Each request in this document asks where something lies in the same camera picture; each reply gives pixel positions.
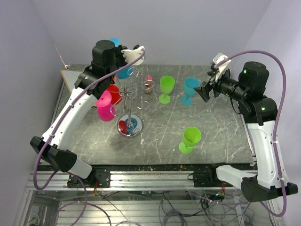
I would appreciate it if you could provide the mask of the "blue wine glass front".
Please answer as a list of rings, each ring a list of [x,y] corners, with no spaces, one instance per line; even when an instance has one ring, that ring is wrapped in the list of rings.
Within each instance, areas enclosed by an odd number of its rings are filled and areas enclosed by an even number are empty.
[[[112,41],[116,47],[118,47],[121,44],[121,42],[118,38],[110,38],[109,40]],[[120,71],[119,73],[117,73],[117,78],[118,79],[127,79],[132,75],[133,72],[134,72],[133,68],[128,67],[128,68]]]

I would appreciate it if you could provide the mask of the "red wine glass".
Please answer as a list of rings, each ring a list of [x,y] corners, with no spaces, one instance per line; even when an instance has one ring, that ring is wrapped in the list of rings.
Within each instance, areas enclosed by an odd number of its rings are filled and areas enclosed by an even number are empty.
[[[118,105],[122,97],[119,93],[119,88],[115,85],[115,80],[111,81],[110,86],[106,90],[111,94],[111,104]]]

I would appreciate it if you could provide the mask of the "magenta wine glass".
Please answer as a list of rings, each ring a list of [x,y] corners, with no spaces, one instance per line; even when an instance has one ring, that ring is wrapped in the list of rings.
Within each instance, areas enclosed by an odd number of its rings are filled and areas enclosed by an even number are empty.
[[[115,117],[115,109],[112,107],[112,96],[109,91],[104,91],[96,102],[97,114],[102,121],[111,121]]]

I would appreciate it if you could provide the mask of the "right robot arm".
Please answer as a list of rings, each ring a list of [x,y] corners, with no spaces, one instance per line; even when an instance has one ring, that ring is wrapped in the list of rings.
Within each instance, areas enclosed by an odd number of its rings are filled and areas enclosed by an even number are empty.
[[[237,101],[257,162],[257,174],[236,169],[227,163],[217,163],[207,175],[208,183],[212,186],[223,181],[229,183],[241,189],[249,202],[298,193],[298,186],[289,181],[285,172],[281,154],[275,154],[279,148],[273,129],[280,108],[273,99],[264,95],[269,77],[266,66],[259,62],[246,62],[237,81],[230,77],[230,70],[226,70],[218,81],[215,79],[216,69],[209,71],[208,75],[211,79],[194,87],[194,90],[205,102],[210,99],[210,91],[214,97],[223,94]]]

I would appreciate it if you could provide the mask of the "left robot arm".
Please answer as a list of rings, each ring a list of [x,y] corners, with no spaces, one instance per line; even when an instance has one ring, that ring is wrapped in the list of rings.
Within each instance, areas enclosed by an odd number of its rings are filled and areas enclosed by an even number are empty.
[[[38,155],[33,170],[34,178],[37,177],[40,160],[44,160],[57,171],[79,177],[85,187],[95,183],[95,169],[68,149],[71,134],[110,86],[115,74],[129,66],[141,64],[144,55],[145,48],[139,45],[131,50],[123,45],[116,46],[111,40],[100,40],[95,44],[91,63],[77,78],[59,116],[41,137],[34,136],[30,141]]]

